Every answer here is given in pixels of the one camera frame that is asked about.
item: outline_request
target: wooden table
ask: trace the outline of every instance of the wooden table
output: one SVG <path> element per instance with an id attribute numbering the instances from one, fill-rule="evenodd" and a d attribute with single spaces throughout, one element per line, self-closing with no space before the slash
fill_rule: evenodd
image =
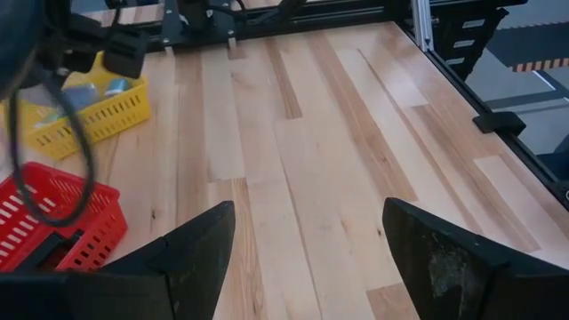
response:
<path id="1" fill-rule="evenodd" d="M 234 200 L 218 320 L 415 318 L 386 196 L 569 267 L 567 212 L 393 23 L 154 53 L 144 74 L 151 119 L 96 146 L 130 228 L 115 258 Z"/>

